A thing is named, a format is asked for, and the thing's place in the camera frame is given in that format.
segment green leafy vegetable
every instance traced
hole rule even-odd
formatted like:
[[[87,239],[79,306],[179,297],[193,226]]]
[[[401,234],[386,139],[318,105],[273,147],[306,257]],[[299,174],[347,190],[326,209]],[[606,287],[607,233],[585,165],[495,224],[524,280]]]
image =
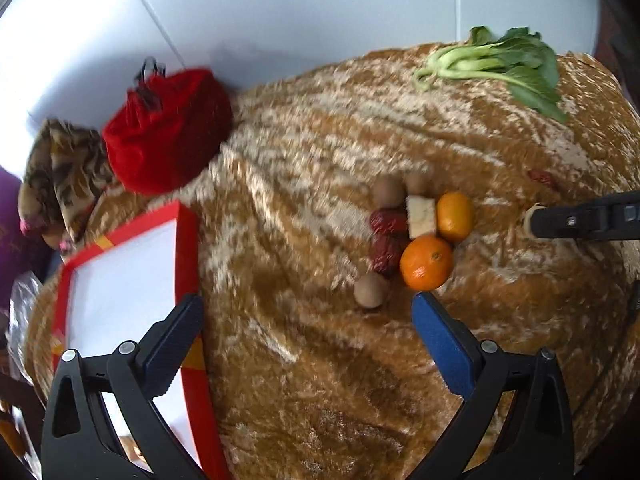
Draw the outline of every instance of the green leafy vegetable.
[[[486,45],[495,43],[495,38],[488,28],[474,27],[470,32],[469,43],[472,45]]]
[[[466,44],[433,52],[415,71],[414,86],[427,91],[437,78],[504,81],[517,101],[566,122],[566,114],[558,108],[556,53],[539,32],[530,34],[529,27],[510,28],[499,40],[487,27],[472,28]]]

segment leaf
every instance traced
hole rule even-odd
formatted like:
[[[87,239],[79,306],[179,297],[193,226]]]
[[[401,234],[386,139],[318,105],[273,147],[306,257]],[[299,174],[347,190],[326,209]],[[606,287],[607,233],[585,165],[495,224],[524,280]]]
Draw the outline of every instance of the leaf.
[[[528,66],[518,65],[507,70],[504,75],[514,84],[540,95],[540,97],[547,101],[557,103],[560,100],[560,96],[553,87],[548,85],[546,80],[538,73],[538,70],[534,70]]]
[[[558,58],[554,50],[546,43],[542,43],[542,65],[538,67],[538,73],[546,81],[546,83],[555,88],[560,79],[558,73]]]
[[[537,68],[544,61],[542,44],[529,41],[527,38],[511,38],[501,44],[496,57],[506,65],[524,64],[531,68]]]
[[[494,42],[495,42],[495,36],[484,25],[482,27],[472,28],[469,33],[469,41],[468,41],[469,44],[478,46],[478,45],[486,45]]]
[[[513,83],[508,85],[511,95],[516,101],[521,102],[529,108],[539,111],[541,114],[555,119],[559,123],[565,124],[567,116],[558,108],[558,105],[546,99],[544,96],[535,93],[522,86],[515,85]]]
[[[529,27],[515,27],[507,30],[505,35],[498,39],[498,42],[507,41],[511,38],[522,38],[529,35]]]

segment screw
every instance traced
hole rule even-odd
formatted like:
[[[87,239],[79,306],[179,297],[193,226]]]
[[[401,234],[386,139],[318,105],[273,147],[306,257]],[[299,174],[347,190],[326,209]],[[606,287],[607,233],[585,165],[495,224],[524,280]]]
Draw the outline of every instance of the screw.
[[[498,351],[498,345],[495,341],[491,341],[490,339],[482,341],[480,343],[480,348],[487,354],[495,354]]]
[[[542,357],[547,361],[551,361],[552,359],[556,358],[556,353],[551,348],[547,348],[546,346],[542,347],[540,353],[542,354]]]
[[[118,347],[118,352],[121,354],[127,355],[133,352],[136,349],[136,344],[131,341],[125,341]]]
[[[69,361],[73,361],[75,358],[76,358],[75,350],[67,350],[65,353],[62,354],[62,360],[65,363],[68,363]]]

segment mandarin orange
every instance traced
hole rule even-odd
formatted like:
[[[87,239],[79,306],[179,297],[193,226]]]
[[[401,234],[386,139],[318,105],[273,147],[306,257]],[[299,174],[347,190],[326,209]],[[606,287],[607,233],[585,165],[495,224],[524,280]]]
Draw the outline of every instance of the mandarin orange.
[[[459,191],[445,193],[436,205],[438,234],[452,243],[460,243],[474,226],[471,200]]]
[[[413,290],[434,290],[453,270],[451,246],[441,238],[423,235],[407,245],[400,258],[404,282]]]

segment red velvet pouch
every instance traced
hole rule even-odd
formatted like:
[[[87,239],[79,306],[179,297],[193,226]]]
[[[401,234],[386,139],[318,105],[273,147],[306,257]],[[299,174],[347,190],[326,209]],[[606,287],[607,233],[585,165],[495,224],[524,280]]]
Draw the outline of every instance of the red velvet pouch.
[[[153,72],[145,78],[146,64]],[[164,75],[147,59],[126,104],[102,136],[113,172],[128,190],[162,194],[193,180],[219,152],[233,123],[223,86],[204,68]]]

